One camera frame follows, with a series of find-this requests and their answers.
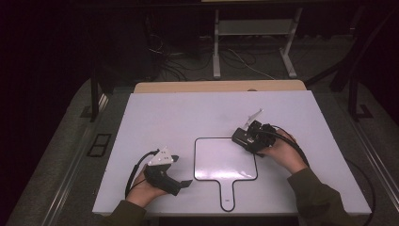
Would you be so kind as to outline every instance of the hand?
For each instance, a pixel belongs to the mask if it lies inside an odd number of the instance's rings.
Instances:
[[[295,139],[282,130],[279,129],[277,133],[295,142]],[[271,148],[262,149],[258,153],[264,153],[271,156],[277,163],[285,167],[292,174],[307,167],[299,153],[291,147],[291,145],[279,138],[276,138],[276,142]]]
[[[144,166],[141,172],[138,174],[133,182],[132,190],[126,197],[126,201],[134,203],[143,208],[150,204],[150,202],[158,196],[167,194],[166,191],[161,190],[158,187],[154,187],[146,181],[146,177],[144,176],[144,169],[146,167],[147,165]]]

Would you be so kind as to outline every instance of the white tabletop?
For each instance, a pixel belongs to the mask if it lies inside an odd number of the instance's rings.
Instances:
[[[235,206],[220,206],[217,182],[194,179],[195,141],[199,137],[231,137],[249,115],[293,134],[319,179],[341,193],[345,210],[368,214],[370,208],[328,129],[310,91],[134,93],[126,107],[110,156],[94,213],[110,214],[124,199],[134,164],[149,151],[168,146],[180,156],[168,175],[177,181],[193,179],[178,196],[157,198],[148,216],[274,216],[294,215],[295,196],[288,171],[269,157],[255,157],[258,176],[234,183]]]

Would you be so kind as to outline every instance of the person's left hand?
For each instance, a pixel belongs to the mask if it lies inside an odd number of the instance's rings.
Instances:
[[[134,203],[141,207],[146,207],[151,201],[158,196],[166,195],[167,192],[150,185],[144,176],[144,166],[138,176],[135,178],[132,189],[126,197],[126,201]]]

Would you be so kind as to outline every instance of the forearm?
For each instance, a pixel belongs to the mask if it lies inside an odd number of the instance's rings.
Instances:
[[[114,212],[103,218],[102,226],[138,226],[144,218],[146,210],[128,201],[121,201]]]
[[[293,174],[288,182],[298,213],[308,225],[357,225],[343,209],[340,193],[322,184],[311,169]]]

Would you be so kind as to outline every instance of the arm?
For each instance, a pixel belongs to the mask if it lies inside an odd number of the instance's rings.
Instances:
[[[278,133],[290,138],[278,130]],[[322,184],[294,148],[281,139],[260,151],[292,173],[288,182],[294,190],[298,213],[308,225],[357,225],[343,209],[340,193]]]
[[[167,194],[167,192],[153,187],[145,180],[144,168],[136,177],[126,200],[120,201],[114,212],[103,218],[100,225],[138,226],[146,213],[144,208],[158,196]]]

